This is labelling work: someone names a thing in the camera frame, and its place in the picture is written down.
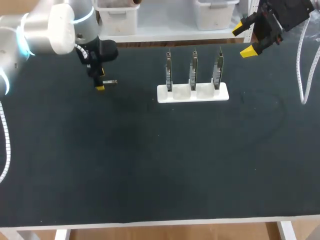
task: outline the robot cable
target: robot cable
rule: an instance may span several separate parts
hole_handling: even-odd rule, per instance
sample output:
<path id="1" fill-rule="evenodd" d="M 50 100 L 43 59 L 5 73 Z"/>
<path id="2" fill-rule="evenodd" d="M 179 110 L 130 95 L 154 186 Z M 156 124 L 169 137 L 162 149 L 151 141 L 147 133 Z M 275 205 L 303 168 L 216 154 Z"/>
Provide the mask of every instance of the robot cable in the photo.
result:
<path id="1" fill-rule="evenodd" d="M 310 89 L 311 89 L 312 79 L 313 79 L 313 76 L 314 76 L 315 69 L 316 69 L 316 66 L 318 64 L 319 58 L 320 58 L 320 47 L 319 47 L 317 52 L 316 52 L 316 54 L 315 54 L 313 63 L 312 63 L 311 68 L 310 68 L 309 77 L 308 77 L 308 80 L 307 80 L 306 89 L 305 89 L 305 95 L 304 95 L 304 90 L 303 90 L 302 81 L 301 81 L 301 73 L 300 73 L 300 56 L 301 56 L 301 50 L 302 50 L 302 43 L 304 41 L 306 30 L 308 28 L 309 22 L 310 22 L 310 18 L 305 22 L 305 24 L 303 26 L 301 37 L 300 37 L 300 41 L 299 41 L 299 45 L 298 45 L 297 55 L 296 55 L 296 77 L 297 77 L 297 81 L 298 81 L 300 100 L 301 100 L 301 103 L 303 105 L 305 105 L 307 103 L 307 101 L 308 101 L 308 97 L 309 97 L 309 93 L 310 93 Z"/>
<path id="2" fill-rule="evenodd" d="M 5 116 L 5 112 L 2 107 L 1 101 L 0 101 L 0 117 L 1 117 L 1 122 L 2 122 L 2 126 L 3 126 L 3 131 L 4 131 L 5 152 L 6 152 L 6 161 L 5 161 L 4 170 L 3 170 L 2 174 L 0 175 L 0 184 L 1 184 L 1 182 L 5 179 L 8 171 L 9 171 L 10 161 L 11 161 L 11 144 L 10 144 L 9 130 L 8 130 L 6 116 Z"/>

